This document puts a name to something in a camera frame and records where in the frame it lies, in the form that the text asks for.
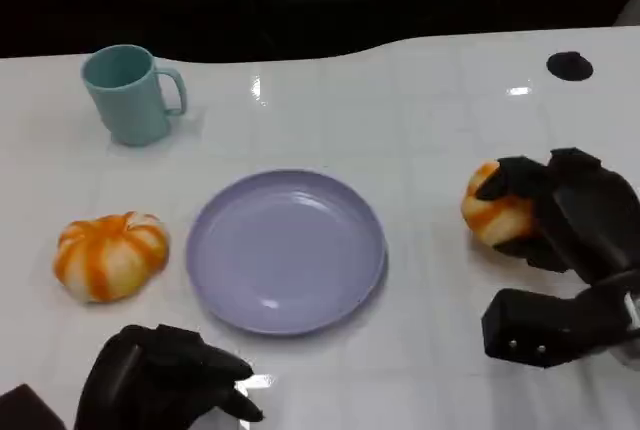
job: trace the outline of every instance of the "table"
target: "table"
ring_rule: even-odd
[[[545,68],[577,50],[581,83]],[[338,58],[203,65],[183,74],[188,115],[160,143],[110,142],[79,78],[85,56],[0,61],[0,393],[28,382],[71,426],[105,340],[126,324],[201,332],[274,379],[261,430],[637,429],[640,375],[609,354],[552,370],[491,360],[480,316],[502,287],[572,296],[555,275],[483,251],[459,203],[484,160],[579,146],[640,184],[640,28],[407,40]],[[175,101],[171,85],[168,99]],[[306,168],[360,192],[390,247],[384,287],[304,338],[235,331],[198,305],[184,267],[196,213],[251,172]],[[136,298],[85,307],[51,271],[74,219],[158,215],[166,270]]]

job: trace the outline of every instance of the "robotic arm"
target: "robotic arm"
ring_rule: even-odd
[[[640,202],[619,174],[577,149],[552,152],[548,165],[500,160],[477,190],[481,200],[533,201],[539,235],[496,249],[549,271],[572,268],[590,285],[572,299],[503,289],[482,317],[488,356],[538,367],[609,347],[628,364],[640,356]]]

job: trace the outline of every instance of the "pumpkin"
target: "pumpkin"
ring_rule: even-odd
[[[136,292],[169,255],[169,236],[153,215],[128,212],[70,223],[58,240],[54,272],[78,300],[110,302]]]
[[[475,193],[500,163],[491,161],[480,167],[469,180],[462,200],[462,216],[478,239],[491,247],[513,238],[535,233],[530,200],[508,195],[492,201],[478,200]]]

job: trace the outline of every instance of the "mug handle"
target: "mug handle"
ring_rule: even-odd
[[[182,75],[173,68],[156,68],[158,75],[167,75],[173,79],[178,87],[178,95],[180,96],[180,108],[167,108],[167,115],[184,115],[187,111],[187,88],[184,86]]]

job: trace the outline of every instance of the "black circular object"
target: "black circular object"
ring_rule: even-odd
[[[547,69],[556,77],[569,82],[581,82],[593,75],[593,65],[579,52],[560,52],[547,60]]]

